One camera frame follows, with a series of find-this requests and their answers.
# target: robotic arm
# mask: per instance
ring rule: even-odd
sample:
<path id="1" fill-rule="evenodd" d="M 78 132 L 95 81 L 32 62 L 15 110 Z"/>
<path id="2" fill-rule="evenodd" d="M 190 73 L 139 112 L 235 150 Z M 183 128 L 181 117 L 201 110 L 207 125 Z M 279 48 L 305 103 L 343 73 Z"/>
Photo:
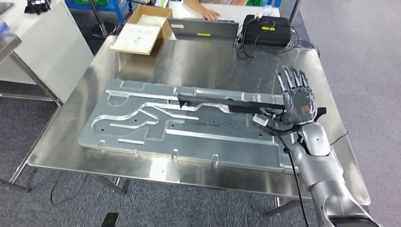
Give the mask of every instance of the robotic arm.
<path id="1" fill-rule="evenodd" d="M 287 66 L 283 66 L 283 71 L 285 79 L 276 71 L 285 107 L 279 121 L 292 124 L 293 132 L 298 134 L 292 146 L 284 146 L 289 149 L 287 153 L 297 164 L 312 195 L 319 226 L 380 227 L 348 191 L 342 167 L 326 132 L 315 122 L 316 101 L 305 74 Z"/>

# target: white label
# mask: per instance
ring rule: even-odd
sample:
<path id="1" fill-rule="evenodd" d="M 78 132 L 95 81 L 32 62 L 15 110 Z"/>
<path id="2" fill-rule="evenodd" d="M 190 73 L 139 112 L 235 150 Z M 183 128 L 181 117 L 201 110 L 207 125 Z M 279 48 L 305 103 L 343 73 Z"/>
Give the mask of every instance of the white label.
<path id="1" fill-rule="evenodd" d="M 172 28 L 184 28 L 184 25 L 171 25 Z"/>

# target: white table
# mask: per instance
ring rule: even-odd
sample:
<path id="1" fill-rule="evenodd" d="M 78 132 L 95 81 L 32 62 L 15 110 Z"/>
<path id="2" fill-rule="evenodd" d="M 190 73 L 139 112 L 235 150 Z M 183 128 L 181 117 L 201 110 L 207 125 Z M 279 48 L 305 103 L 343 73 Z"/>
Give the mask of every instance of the white table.
<path id="1" fill-rule="evenodd" d="M 244 23 L 244 19 L 247 15 L 255 15 L 261 12 L 262 7 L 256 6 L 232 6 L 232 5 L 218 5 L 218 4 L 206 4 L 202 5 L 207 9 L 212 9 L 220 14 L 220 20 L 233 20 L 239 23 L 241 26 Z M 171 1 L 169 2 L 170 9 L 173 10 L 173 18 L 193 18 L 202 19 L 202 15 L 198 12 L 190 9 L 182 1 Z M 272 8 L 272 17 L 280 17 L 279 8 Z M 171 33 L 170 40 L 176 40 L 174 33 Z"/>
<path id="2" fill-rule="evenodd" d="M 26 0 L 0 1 L 14 3 L 1 17 L 22 41 L 15 53 L 64 103 L 93 60 L 64 0 L 52 0 L 40 15 L 24 13 Z M 0 71 L 0 80 L 34 84 L 11 58 Z"/>

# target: machined aluminum plate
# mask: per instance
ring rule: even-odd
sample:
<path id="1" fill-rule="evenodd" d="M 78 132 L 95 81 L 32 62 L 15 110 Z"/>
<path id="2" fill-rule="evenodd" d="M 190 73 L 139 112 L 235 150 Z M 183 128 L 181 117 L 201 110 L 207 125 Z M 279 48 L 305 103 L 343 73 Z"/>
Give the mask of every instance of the machined aluminum plate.
<path id="1" fill-rule="evenodd" d="M 276 172 L 291 170 L 278 139 L 222 104 L 189 103 L 178 94 L 282 104 L 282 96 L 111 80 L 78 139 L 106 152 L 148 155 Z M 270 126 L 287 129 L 275 122 Z M 293 135 L 284 136 L 288 144 Z"/>

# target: cardboard box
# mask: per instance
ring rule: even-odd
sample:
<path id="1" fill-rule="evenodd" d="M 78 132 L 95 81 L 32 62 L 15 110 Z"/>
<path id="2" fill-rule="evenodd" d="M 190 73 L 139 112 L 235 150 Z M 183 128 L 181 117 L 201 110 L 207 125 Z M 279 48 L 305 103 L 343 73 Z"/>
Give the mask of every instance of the cardboard box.
<path id="1" fill-rule="evenodd" d="M 142 15 L 172 18 L 173 11 L 171 9 L 164 9 L 160 7 L 139 5 L 138 8 L 132 14 L 132 16 L 128 19 L 127 23 L 136 24 L 140 20 Z M 170 24 L 166 19 L 158 38 L 163 38 L 164 40 L 168 40 L 171 33 L 172 31 Z"/>
<path id="2" fill-rule="evenodd" d="M 172 30 L 167 18 L 172 16 L 171 9 L 139 5 L 110 48 L 118 52 L 150 55 L 156 42 L 170 37 Z"/>

